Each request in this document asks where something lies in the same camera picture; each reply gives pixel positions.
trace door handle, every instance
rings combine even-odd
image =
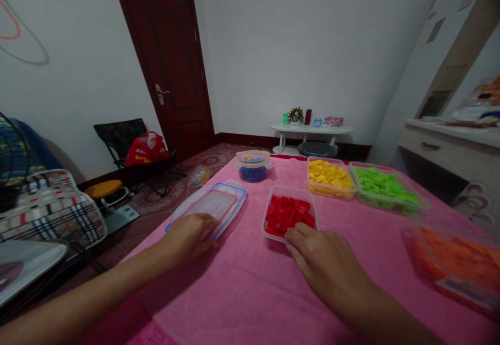
[[[421,146],[424,147],[424,148],[428,148],[430,150],[433,150],[433,151],[437,151],[437,150],[439,150],[441,148],[441,146],[438,146],[436,144],[429,144],[427,142],[422,142]]]
[[[156,94],[158,95],[158,100],[160,100],[160,104],[164,105],[165,100],[163,100],[163,94],[170,94],[170,91],[162,91],[161,87],[158,83],[155,84],[155,90],[156,90]]]

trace yellow stool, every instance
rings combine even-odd
[[[116,193],[120,189],[125,190],[125,194],[120,199],[117,199],[112,203],[106,202],[107,196]],[[113,205],[125,199],[127,195],[133,196],[133,193],[130,193],[129,189],[123,186],[123,183],[120,180],[111,180],[95,184],[94,186],[90,186],[86,189],[85,194],[88,194],[94,200],[100,199],[104,208],[111,212],[114,211],[114,208],[112,207]]]

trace dresser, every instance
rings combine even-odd
[[[500,239],[500,129],[409,119],[399,146],[468,181],[455,210]]]

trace drawer handle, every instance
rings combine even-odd
[[[428,148],[428,149],[433,150],[433,151],[437,151],[441,148],[441,146],[438,146],[435,144],[429,144],[427,142],[422,142],[421,145],[422,145],[422,147]]]

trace red bottle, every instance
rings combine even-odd
[[[305,125],[308,125],[311,123],[311,113],[312,113],[311,109],[308,109],[306,111],[306,121],[304,122]]]

